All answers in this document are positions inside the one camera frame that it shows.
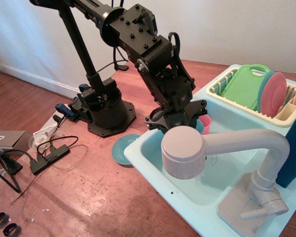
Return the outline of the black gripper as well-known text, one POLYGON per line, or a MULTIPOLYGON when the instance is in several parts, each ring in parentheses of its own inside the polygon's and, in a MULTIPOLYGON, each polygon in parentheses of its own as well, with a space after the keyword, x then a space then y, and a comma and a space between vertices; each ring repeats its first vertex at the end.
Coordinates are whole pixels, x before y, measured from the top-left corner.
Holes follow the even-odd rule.
POLYGON ((196 123, 200 116, 208 113, 206 100, 191 102, 195 89, 192 78, 163 74, 157 81, 157 88, 161 95, 154 98, 160 107, 144 118, 149 130, 167 132, 174 126, 196 123))

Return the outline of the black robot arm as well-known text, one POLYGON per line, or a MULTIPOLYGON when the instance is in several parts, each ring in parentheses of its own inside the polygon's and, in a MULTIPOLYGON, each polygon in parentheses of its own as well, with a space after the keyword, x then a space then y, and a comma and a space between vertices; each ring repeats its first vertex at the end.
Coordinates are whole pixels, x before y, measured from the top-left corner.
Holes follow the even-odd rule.
POLYGON ((149 129, 166 132, 172 127, 196 127, 200 116, 207 113, 206 101, 193 101, 194 79, 180 60, 180 38, 171 32, 167 38, 158 34, 155 15, 140 4, 125 9, 97 0, 35 0, 33 5, 59 12, 82 61, 88 85, 70 108, 88 123, 88 130, 108 137, 124 132, 136 117, 132 103, 123 101, 114 79, 102 80, 95 69, 72 14, 77 8, 93 21, 102 40, 114 52, 124 50, 149 89, 158 108, 144 121, 149 129))

